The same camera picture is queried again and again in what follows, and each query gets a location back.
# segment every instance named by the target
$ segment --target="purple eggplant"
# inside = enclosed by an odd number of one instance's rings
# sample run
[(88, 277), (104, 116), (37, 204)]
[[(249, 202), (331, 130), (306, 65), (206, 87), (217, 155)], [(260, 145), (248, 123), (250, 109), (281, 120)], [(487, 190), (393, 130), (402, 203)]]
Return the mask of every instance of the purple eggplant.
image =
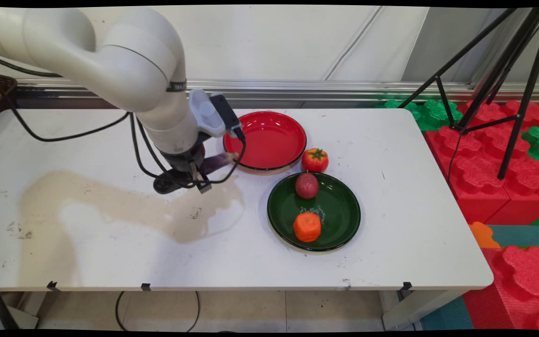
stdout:
[(209, 175), (211, 172), (230, 164), (237, 156), (238, 152), (234, 152), (232, 154), (229, 152), (223, 152), (222, 154), (210, 156), (203, 159), (203, 162), (199, 167), (199, 171), (204, 175)]

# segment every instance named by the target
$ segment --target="floor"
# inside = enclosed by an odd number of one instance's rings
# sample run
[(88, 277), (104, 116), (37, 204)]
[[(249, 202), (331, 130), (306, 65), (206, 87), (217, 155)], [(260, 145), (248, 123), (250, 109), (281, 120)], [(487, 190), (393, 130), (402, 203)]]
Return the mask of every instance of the floor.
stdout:
[[(39, 329), (120, 330), (120, 292), (48, 293)], [(378, 292), (199, 292), (193, 332), (383, 331)], [(186, 331), (197, 315), (195, 292), (124, 293), (118, 306), (128, 330)]]

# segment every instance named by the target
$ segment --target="table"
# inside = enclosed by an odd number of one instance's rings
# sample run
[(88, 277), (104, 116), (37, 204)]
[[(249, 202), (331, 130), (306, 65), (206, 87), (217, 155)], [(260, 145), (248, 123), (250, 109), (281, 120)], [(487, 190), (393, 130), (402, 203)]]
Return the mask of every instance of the table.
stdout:
[[(19, 110), (42, 137), (91, 130), (121, 110)], [(252, 110), (236, 110), (241, 116)], [(291, 247), (266, 213), (276, 171), (240, 168), (201, 195), (161, 196), (139, 170), (129, 122), (42, 143), (0, 113), (0, 290), (400, 290), (397, 329), (493, 281), (415, 120), (403, 109), (275, 110), (296, 119), (325, 173), (357, 196), (357, 235), (335, 251)], [(144, 166), (157, 172), (142, 140)], [(207, 156), (222, 152), (206, 141)], [(210, 176), (223, 177), (229, 167)]]

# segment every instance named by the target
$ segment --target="green plate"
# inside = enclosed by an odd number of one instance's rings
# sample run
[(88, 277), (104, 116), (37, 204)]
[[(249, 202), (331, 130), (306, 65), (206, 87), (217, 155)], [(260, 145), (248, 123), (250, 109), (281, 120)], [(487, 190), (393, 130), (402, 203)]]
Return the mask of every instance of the green plate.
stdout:
[[(313, 199), (297, 196), (295, 182), (301, 173), (282, 179), (269, 194), (268, 217), (276, 233), (291, 245), (308, 251), (329, 251), (350, 241), (361, 223), (361, 208), (351, 190), (335, 177), (313, 173), (319, 192)], [(321, 219), (321, 234), (313, 242), (302, 242), (295, 235), (295, 219), (312, 212)]]

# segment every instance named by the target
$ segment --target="tripod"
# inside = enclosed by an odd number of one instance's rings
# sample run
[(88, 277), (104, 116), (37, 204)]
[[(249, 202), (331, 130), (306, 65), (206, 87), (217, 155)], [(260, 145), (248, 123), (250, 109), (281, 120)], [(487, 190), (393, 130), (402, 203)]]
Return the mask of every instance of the tripod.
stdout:
[(500, 25), (500, 23), (503, 22), (507, 17), (509, 17), (509, 15), (515, 12), (515, 10), (516, 8), (509, 8), (504, 11), (499, 17), (496, 18), (496, 20), (492, 21), (492, 23), (488, 25), (488, 27), (482, 30), (482, 32), (479, 33), (478, 36), (471, 40), (469, 44), (467, 44), (463, 49), (461, 49), (461, 51), (459, 51), (455, 56), (453, 56), (453, 58), (449, 60), (449, 62), (442, 66), (442, 68), (440, 68), (440, 70), (438, 70), (436, 74), (432, 75), (432, 77), (430, 77), (425, 83), (423, 83), (423, 85), (421, 85), (419, 89), (417, 89), (411, 96), (409, 96), (409, 98), (407, 98), (403, 103), (398, 106), (399, 108), (405, 107), (419, 94), (421, 94), (421, 92), (424, 91), (429, 85), (436, 81), (438, 90), (440, 91), (440, 96), (442, 98), (442, 103), (444, 104), (446, 114), (449, 118), (449, 127), (459, 131), (459, 141), (460, 137), (464, 134), (467, 134), (468, 132), (479, 130), (481, 128), (487, 128), (488, 126), (494, 126), (496, 124), (504, 122), (515, 121), (515, 124), (513, 125), (513, 130), (511, 131), (511, 137), (509, 138), (509, 143), (507, 144), (507, 149), (504, 152), (503, 161), (500, 165), (500, 169), (498, 170), (498, 179), (501, 180), (504, 179), (505, 173), (507, 172), (507, 168), (511, 160), (511, 155), (513, 154), (513, 149), (515, 148), (515, 143), (519, 136), (521, 124), (524, 121), (528, 104), (533, 93), (533, 88), (539, 75), (539, 48), (535, 59), (533, 60), (533, 66), (530, 72), (530, 76), (528, 78), (527, 85), (525, 87), (524, 96), (521, 100), (521, 104), (519, 105), (517, 115), (498, 119), (498, 121), (473, 126), (471, 128), (468, 128), (468, 126), (473, 120), (473, 117), (475, 117), (477, 111), (479, 111), (481, 104), (486, 100), (486, 98), (488, 99), (486, 104), (492, 103), (492, 100), (498, 93), (498, 90), (500, 90), (500, 87), (503, 85), (503, 82), (511, 71), (513, 64), (515, 64), (522, 51), (524, 51), (528, 43), (531, 41), (532, 37), (535, 35), (537, 30), (539, 30), (539, 7), (532, 8), (528, 16), (524, 19), (524, 22), (518, 28), (517, 32), (509, 42), (509, 45), (507, 45), (507, 47), (504, 49), (502, 55), (494, 65), (494, 68), (492, 68), (492, 71), (490, 71), (490, 74), (485, 79), (483, 86), (475, 95), (475, 98), (473, 99), (473, 102), (471, 103), (469, 109), (467, 109), (467, 112), (458, 124), (455, 124), (455, 121), (453, 120), (451, 108), (449, 107), (449, 103), (446, 99), (446, 94), (444, 92), (444, 87), (442, 85), (442, 80), (440, 79), (440, 76), (445, 71), (447, 71), (453, 64), (455, 64), (455, 62), (457, 62), (460, 58), (467, 54), (468, 51), (475, 47), (475, 45), (477, 45), (485, 36), (492, 32), (494, 28)]

